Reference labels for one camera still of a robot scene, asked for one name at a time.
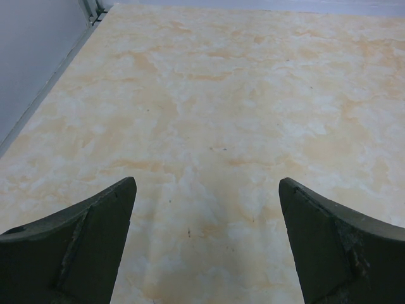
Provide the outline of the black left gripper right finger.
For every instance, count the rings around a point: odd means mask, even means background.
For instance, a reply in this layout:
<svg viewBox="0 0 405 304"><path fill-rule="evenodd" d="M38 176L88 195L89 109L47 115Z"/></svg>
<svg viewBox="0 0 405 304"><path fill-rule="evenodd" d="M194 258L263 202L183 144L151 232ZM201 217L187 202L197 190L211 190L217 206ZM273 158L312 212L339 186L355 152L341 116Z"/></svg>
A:
<svg viewBox="0 0 405 304"><path fill-rule="evenodd" d="M404 303L404 228L291 178L278 193L305 303Z"/></svg>

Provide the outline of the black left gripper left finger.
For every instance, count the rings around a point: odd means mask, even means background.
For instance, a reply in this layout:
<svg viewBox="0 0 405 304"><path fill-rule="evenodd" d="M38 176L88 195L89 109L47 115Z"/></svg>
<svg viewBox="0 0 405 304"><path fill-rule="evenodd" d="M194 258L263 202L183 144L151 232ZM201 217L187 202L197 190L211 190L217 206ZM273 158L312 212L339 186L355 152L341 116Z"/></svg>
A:
<svg viewBox="0 0 405 304"><path fill-rule="evenodd" d="M1 303L109 303L137 186L96 195L1 234Z"/></svg>

